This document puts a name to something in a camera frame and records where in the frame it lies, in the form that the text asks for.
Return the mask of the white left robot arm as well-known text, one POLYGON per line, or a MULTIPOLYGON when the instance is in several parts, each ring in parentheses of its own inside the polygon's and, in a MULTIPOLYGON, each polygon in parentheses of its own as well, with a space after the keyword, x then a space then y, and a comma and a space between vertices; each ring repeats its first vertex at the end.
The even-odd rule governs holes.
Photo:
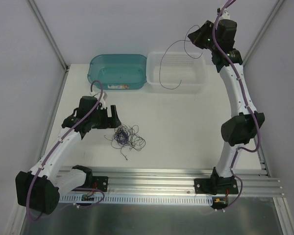
POLYGON ((75 188, 93 188, 93 172, 76 165, 58 178, 57 174, 73 148, 93 129, 115 129, 121 125, 117 108, 106 108, 93 96, 83 96, 79 106, 64 119, 58 137, 40 161, 28 172, 16 176, 17 202, 20 206, 51 214, 62 196, 75 188))

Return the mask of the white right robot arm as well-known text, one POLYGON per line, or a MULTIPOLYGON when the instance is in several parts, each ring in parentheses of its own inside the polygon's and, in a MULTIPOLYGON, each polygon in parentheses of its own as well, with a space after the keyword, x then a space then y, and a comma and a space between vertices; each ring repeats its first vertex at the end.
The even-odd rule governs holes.
POLYGON ((211 51, 212 62, 225 84, 231 108, 231 118, 221 126, 224 144, 220 159, 209 178, 194 180, 197 194, 239 193, 234 166, 240 152, 247 150, 250 140, 260 137, 260 127, 265 121, 264 113, 257 111, 246 87, 242 57, 234 48, 236 30, 236 22, 223 19, 218 24, 206 21, 188 35, 193 45, 211 51))

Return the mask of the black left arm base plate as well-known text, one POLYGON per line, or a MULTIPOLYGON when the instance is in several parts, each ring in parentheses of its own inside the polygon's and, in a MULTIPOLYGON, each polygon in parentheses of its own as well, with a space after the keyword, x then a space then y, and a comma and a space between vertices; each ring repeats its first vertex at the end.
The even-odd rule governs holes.
POLYGON ((109 178, 107 176, 93 176, 91 182, 86 185, 86 188, 94 188, 103 192, 107 192, 108 181, 109 178))

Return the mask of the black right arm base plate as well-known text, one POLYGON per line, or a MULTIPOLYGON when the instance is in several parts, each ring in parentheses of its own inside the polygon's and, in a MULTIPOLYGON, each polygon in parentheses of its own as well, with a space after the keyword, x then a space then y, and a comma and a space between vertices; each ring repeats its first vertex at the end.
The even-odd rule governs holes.
POLYGON ((194 179, 194 188, 196 194, 237 195, 239 193, 237 181, 233 177, 218 180, 213 180, 211 178, 196 178, 194 179))

